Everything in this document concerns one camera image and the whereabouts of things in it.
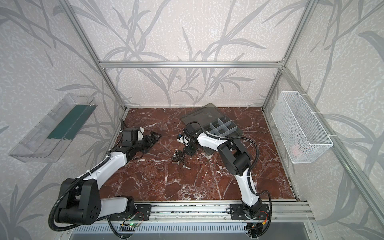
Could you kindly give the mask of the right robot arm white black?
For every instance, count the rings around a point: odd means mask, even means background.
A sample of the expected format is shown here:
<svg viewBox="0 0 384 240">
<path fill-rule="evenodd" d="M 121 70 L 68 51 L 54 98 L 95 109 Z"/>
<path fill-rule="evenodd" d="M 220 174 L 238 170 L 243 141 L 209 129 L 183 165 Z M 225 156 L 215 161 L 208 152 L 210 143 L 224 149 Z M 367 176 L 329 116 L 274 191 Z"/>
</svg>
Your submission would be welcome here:
<svg viewBox="0 0 384 240">
<path fill-rule="evenodd" d="M 189 124 L 183 129 L 183 133 L 177 136 L 177 140 L 185 145 L 184 152 L 192 156 L 198 147 L 218 152 L 227 171 L 237 180 L 244 209 L 250 215 L 256 213 L 263 202 L 256 191 L 251 172 L 259 156 L 251 162 L 252 156 L 241 142 L 252 140 L 244 137 L 218 136 L 205 130 L 199 135 L 196 133 L 197 131 Z"/>
</svg>

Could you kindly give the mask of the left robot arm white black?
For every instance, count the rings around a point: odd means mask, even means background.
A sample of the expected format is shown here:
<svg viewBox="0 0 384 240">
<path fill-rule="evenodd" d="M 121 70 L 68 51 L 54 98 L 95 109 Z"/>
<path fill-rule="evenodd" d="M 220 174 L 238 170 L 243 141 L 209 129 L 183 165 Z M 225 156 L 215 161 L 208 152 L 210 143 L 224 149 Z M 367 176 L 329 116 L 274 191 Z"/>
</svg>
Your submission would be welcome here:
<svg viewBox="0 0 384 240">
<path fill-rule="evenodd" d="M 133 160 L 137 153 L 148 153 L 162 137 L 156 132 L 144 135 L 143 131 L 143 128 L 123 130 L 119 143 L 109 150 L 101 163 L 80 177 L 63 181 L 58 200 L 49 215 L 51 229 L 63 231 L 64 228 L 58 227 L 58 223 L 75 228 L 91 225 L 114 214 L 124 214 L 128 217 L 136 214 L 133 197 L 103 199 L 100 189 L 117 170 Z"/>
</svg>

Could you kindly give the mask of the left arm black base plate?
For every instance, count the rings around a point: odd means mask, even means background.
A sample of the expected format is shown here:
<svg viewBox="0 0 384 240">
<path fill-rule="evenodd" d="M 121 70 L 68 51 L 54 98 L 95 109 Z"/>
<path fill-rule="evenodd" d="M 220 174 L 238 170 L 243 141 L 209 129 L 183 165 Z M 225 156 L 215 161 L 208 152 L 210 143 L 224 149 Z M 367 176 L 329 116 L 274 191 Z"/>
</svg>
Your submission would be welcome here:
<svg viewBox="0 0 384 240">
<path fill-rule="evenodd" d="M 151 204 L 138 204 L 135 205 L 134 210 L 127 212 L 113 214 L 110 217 L 111 221 L 148 221 L 151 215 Z"/>
</svg>

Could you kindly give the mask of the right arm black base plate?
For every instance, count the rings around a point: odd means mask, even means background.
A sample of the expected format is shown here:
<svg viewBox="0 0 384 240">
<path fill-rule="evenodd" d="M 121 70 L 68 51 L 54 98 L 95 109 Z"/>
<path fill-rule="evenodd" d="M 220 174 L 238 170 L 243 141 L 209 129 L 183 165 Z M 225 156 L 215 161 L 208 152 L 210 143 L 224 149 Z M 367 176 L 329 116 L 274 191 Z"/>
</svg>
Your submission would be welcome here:
<svg viewBox="0 0 384 240">
<path fill-rule="evenodd" d="M 242 204 L 230 204 L 228 214 L 231 215 L 231 220 L 257 220 L 264 221 L 269 217 L 270 208 L 268 204 L 262 204 L 257 213 L 250 214 L 246 211 Z"/>
</svg>

